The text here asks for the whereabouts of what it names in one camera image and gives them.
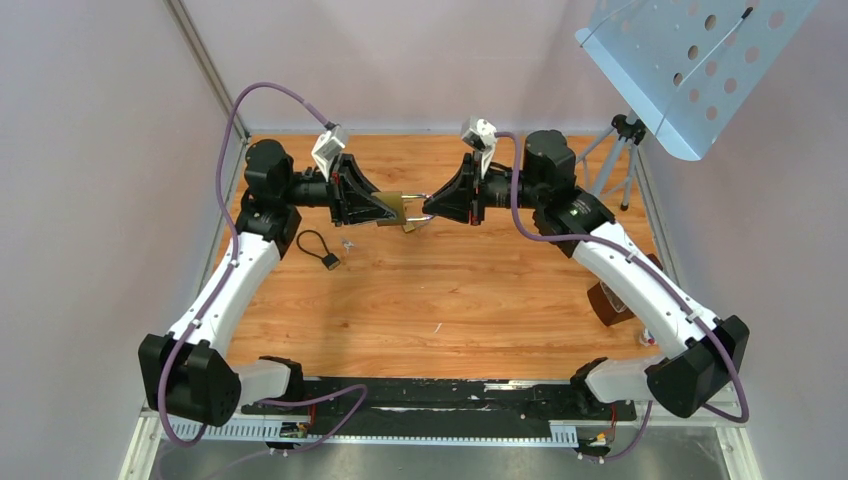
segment tripod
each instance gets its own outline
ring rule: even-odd
[[[598,135],[589,147],[577,157],[577,161],[583,164],[583,174],[586,179],[586,183],[584,185],[592,193],[592,195],[603,199],[617,191],[619,188],[624,187],[624,197],[621,200],[621,210],[626,211],[630,208],[630,192],[633,187],[633,177],[636,176],[635,160],[639,156],[639,144],[642,142],[642,139],[645,138],[646,131],[647,129],[645,128],[645,124],[642,120],[639,120],[639,117],[636,116],[636,113],[633,110],[631,110],[628,115],[616,115],[613,117],[610,126],[607,127],[602,134]],[[607,155],[607,159],[604,160],[604,165],[601,167],[601,171],[598,173],[597,178],[595,178],[595,183],[590,184],[589,166],[586,162],[586,157],[592,153],[592,150],[597,148],[605,138],[612,135],[613,132],[618,133],[618,139],[615,141],[615,145],[609,155]],[[601,195],[607,181],[609,181],[615,162],[618,161],[618,157],[621,156],[621,152],[623,152],[625,147],[628,147],[628,145],[630,160],[627,164],[627,177],[623,182],[611,188],[607,193]]]

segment light blue perforated panel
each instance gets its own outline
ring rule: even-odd
[[[671,155],[700,160],[817,3],[598,0],[576,38]]]

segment circular hole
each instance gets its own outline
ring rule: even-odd
[[[769,17],[769,28],[772,30],[776,30],[783,26],[783,22],[786,21],[786,14],[783,13],[783,10],[778,10],[771,14]]]
[[[724,82],[724,91],[725,93],[733,93],[736,91],[737,86],[735,78],[728,78],[727,81]]]
[[[758,58],[760,58],[760,49],[758,47],[751,47],[745,51],[746,62],[754,63]]]

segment white wall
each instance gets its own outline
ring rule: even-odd
[[[218,221],[210,91],[161,1],[0,2],[4,479],[117,476]]]
[[[765,478],[845,478],[848,4],[822,0],[701,162],[652,143],[682,276],[751,327],[742,378]]]
[[[454,133],[469,115],[502,128],[601,130],[625,104],[574,32],[590,0],[185,0],[234,97],[257,80],[301,92],[367,130]],[[316,129],[258,92],[256,130]]]

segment wooden table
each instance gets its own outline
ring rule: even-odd
[[[311,165],[314,135],[275,138],[295,169]],[[590,141],[574,137],[570,145],[580,152]],[[593,172],[611,145],[590,157]],[[345,151],[383,191],[432,193],[467,149],[456,136],[357,135]],[[511,165],[512,155],[510,142],[499,142],[495,161]],[[610,186],[626,168],[618,162]],[[242,179],[237,198],[244,187]],[[620,199],[613,194],[608,206],[645,253],[654,251],[637,185],[627,212],[618,211]],[[302,363],[307,375],[567,379],[600,356],[656,353],[638,343],[638,320],[601,324],[586,298],[595,277],[556,247],[518,234],[507,210],[488,209],[477,227],[437,219],[410,234],[336,228],[327,209],[299,210],[301,229],[321,232],[342,265],[327,271],[292,246],[239,324],[231,364],[275,355]],[[420,213],[420,204],[409,211]],[[522,218],[532,229],[530,212]],[[342,238],[355,244],[347,255]],[[302,241],[320,248],[315,236]]]

